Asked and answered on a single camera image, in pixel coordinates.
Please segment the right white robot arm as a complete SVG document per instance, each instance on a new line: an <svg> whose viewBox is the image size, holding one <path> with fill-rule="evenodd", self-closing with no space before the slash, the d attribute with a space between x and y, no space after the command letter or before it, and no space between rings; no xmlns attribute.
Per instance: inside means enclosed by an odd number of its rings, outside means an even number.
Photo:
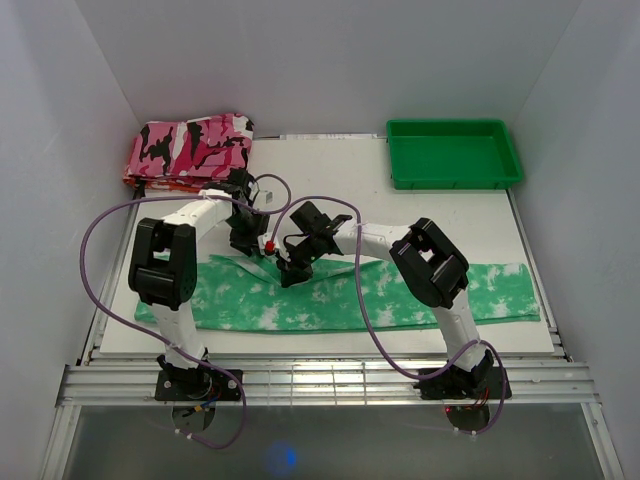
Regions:
<svg viewBox="0 0 640 480"><path fill-rule="evenodd" d="M367 223L361 213L331 219L310 197L290 216L300 230L297 244L283 242L280 251L269 241L265 249L276 256L285 288L309 280L312 265L324 255L352 255L358 304L366 329L378 352L401 375L421 383L442 379L464 397L474 397L488 384L497 355L482 341L473 319L467 292L469 263L445 233L428 218L409 226ZM363 256L390 262L409 292L433 312L445 342L448 362L428 374L403 369L386 352L366 311L360 276Z"/></svg>

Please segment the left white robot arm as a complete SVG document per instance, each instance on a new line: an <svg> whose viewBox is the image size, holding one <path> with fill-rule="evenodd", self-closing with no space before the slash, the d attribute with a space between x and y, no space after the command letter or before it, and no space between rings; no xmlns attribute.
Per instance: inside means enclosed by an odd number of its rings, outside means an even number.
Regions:
<svg viewBox="0 0 640 480"><path fill-rule="evenodd" d="M212 387L209 371L199 366L207 349L196 331L191 298L197 284L197 244L220 224L230 227L230 246L246 256L260 252L259 238L269 216L254 204L258 181L244 169L212 182L199 198L160 218L144 218L136 228L128 284L150 307L160 335L168 340L159 363L176 370L178 388L190 399L205 397Z"/></svg>

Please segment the green tie-dye trousers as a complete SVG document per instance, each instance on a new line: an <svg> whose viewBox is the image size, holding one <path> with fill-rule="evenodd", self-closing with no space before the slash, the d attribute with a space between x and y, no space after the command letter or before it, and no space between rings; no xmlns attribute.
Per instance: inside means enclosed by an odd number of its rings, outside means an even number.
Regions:
<svg viewBox="0 0 640 480"><path fill-rule="evenodd" d="M436 328L433 312L413 297L394 264L364 262L360 276L375 331ZM539 305L526 265L473 264L468 280L469 303L477 324L539 321ZM355 266L335 259L318 260L309 281L283 288L271 259L212 255L198 266L191 305L196 326L206 330L313 334L366 329Z"/></svg>

